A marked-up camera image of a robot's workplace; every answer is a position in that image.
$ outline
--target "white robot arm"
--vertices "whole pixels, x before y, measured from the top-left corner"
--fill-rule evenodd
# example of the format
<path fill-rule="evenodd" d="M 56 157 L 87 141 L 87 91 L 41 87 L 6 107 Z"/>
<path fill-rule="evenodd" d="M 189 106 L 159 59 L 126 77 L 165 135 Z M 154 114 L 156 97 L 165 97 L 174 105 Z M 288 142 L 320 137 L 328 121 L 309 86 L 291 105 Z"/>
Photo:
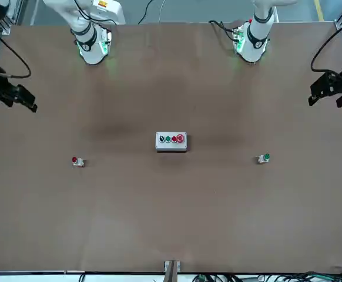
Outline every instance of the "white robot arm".
<path fill-rule="evenodd" d="M 111 32 L 89 18 L 93 0 L 78 0 L 79 7 L 74 0 L 43 1 L 62 16 L 71 27 L 71 31 L 77 39 L 80 55 L 86 63 L 96 65 L 109 54 Z"/>
<path fill-rule="evenodd" d="M 257 62 L 265 52 L 268 35 L 274 23 L 273 7 L 296 2 L 297 0 L 252 0 L 253 20 L 239 28 L 240 42 L 234 44 L 236 52 L 247 62 Z"/>

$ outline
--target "small button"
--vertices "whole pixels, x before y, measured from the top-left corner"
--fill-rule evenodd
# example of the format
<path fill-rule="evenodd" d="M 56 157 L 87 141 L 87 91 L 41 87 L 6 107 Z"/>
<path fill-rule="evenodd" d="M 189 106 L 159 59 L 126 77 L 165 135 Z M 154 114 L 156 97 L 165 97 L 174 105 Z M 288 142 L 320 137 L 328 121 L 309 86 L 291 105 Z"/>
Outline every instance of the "small button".
<path fill-rule="evenodd" d="M 183 142 L 184 142 L 184 136 L 183 136 L 182 134 L 179 134 L 179 135 L 177 136 L 177 142 L 178 142 L 178 143 L 183 143 Z"/>

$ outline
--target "metal post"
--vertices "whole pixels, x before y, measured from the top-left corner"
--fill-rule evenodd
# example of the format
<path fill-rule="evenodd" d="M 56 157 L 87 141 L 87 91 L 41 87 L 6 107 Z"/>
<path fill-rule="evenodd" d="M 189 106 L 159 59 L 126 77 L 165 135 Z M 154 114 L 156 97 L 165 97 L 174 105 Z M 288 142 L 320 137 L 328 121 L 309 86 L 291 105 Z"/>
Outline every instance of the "metal post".
<path fill-rule="evenodd" d="M 177 282 L 177 261 L 170 261 L 163 282 Z"/>

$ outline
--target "brown mat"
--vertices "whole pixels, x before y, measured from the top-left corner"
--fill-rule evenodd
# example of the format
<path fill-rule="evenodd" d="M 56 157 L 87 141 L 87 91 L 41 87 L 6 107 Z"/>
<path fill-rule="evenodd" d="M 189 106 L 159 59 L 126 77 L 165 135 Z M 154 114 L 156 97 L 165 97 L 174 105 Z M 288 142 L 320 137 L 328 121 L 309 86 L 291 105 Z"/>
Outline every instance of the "brown mat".
<path fill-rule="evenodd" d="M 208 24 L 120 26 L 112 56 L 88 66 L 66 26 L 14 28 L 33 70 L 17 82 L 39 111 L 0 105 L 0 270 L 342 266 L 342 109 L 307 103 L 334 30 L 276 24 L 249 65 Z M 5 48 L 0 64 L 25 71 Z M 340 71 L 342 35 L 317 66 Z M 168 130 L 190 151 L 155 153 Z"/>

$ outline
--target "yellow label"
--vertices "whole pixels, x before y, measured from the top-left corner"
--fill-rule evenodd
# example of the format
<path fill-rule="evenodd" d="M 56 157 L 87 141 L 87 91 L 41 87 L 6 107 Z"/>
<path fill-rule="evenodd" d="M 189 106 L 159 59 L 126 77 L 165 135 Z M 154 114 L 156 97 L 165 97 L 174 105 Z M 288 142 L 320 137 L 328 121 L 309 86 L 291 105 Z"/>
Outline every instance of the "yellow label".
<path fill-rule="evenodd" d="M 107 2 L 99 1 L 98 5 L 106 8 L 107 7 Z"/>

